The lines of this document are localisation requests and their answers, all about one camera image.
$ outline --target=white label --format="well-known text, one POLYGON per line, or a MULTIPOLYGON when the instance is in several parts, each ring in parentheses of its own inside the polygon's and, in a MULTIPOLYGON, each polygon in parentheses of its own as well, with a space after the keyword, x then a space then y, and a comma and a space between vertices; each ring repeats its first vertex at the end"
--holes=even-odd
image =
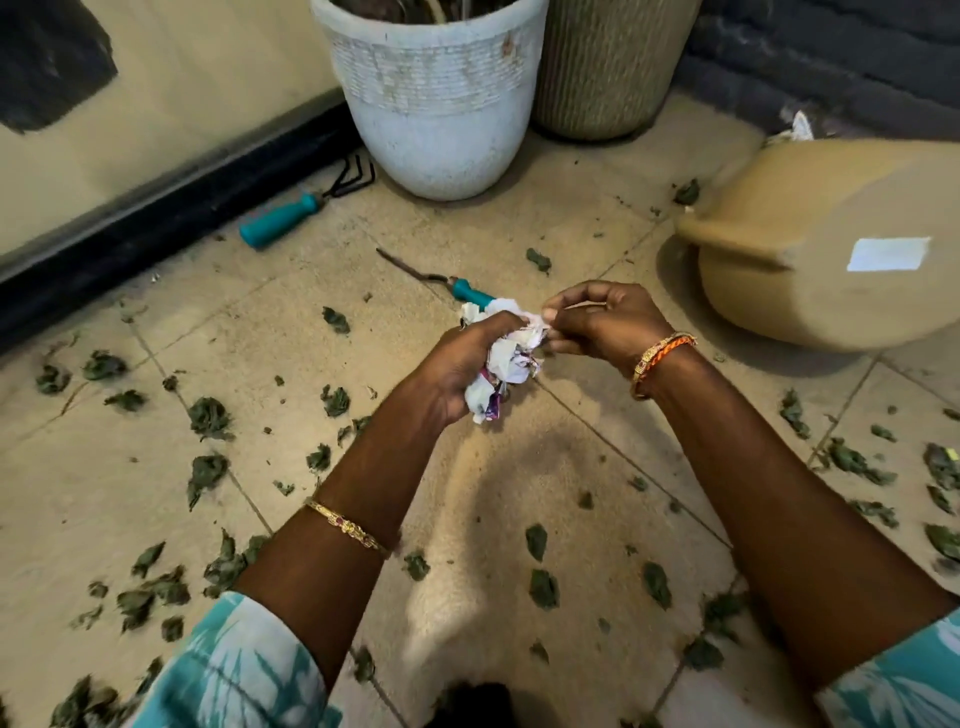
POLYGON ((853 245, 848 271, 915 271, 924 262, 928 237, 861 237, 853 245))

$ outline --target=beige pot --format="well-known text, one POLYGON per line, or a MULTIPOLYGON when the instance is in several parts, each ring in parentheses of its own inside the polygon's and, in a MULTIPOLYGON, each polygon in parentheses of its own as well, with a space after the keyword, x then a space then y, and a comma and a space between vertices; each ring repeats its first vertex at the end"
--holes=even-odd
POLYGON ((550 0, 533 118, 599 141, 650 124, 700 0, 550 0))

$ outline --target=crumpled paper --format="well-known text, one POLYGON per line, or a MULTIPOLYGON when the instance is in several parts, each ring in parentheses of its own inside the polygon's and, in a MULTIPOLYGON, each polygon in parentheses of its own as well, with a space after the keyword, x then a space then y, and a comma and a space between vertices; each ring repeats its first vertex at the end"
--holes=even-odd
POLYGON ((493 342, 487 354, 487 366, 467 388, 467 407, 478 425, 500 417, 500 403, 510 384, 522 384, 527 377, 536 376, 540 371, 542 362, 534 358, 533 350, 549 329, 539 315, 520 310, 513 299, 494 299, 484 311, 476 303, 464 303, 460 322, 469 326, 499 311, 511 311, 530 323, 493 342))

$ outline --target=bracelet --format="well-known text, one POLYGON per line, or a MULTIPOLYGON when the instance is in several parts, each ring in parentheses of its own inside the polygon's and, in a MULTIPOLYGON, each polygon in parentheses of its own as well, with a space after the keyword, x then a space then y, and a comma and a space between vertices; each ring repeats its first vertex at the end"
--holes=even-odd
POLYGON ((346 535, 350 536, 351 539, 359 541, 365 548, 372 548, 383 558, 389 558, 390 550, 385 548, 382 544, 380 544, 379 541, 377 541, 373 536, 371 536, 369 533, 367 533, 367 531, 353 521, 348 521, 336 511, 331 511, 325 505, 320 505, 320 503, 318 503, 312 497, 309 497, 307 500, 305 500, 303 505, 315 510, 326 519, 327 523, 339 528, 346 535))
POLYGON ((643 353, 643 356, 636 363, 634 368, 634 380, 630 386, 630 396, 635 400, 649 400, 650 395, 644 395, 640 392, 640 384, 643 379, 650 374, 650 370, 660 364, 660 361, 670 352, 683 344, 689 344, 691 347, 697 345, 696 337, 691 333, 677 331, 677 333, 660 339, 650 349, 643 353))

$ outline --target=dark wall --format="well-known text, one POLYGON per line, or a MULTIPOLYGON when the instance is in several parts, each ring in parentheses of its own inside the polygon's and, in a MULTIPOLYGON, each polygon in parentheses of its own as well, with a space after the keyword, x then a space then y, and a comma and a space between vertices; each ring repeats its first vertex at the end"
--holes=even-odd
POLYGON ((960 141, 960 2, 704 0, 675 81, 771 133, 960 141))

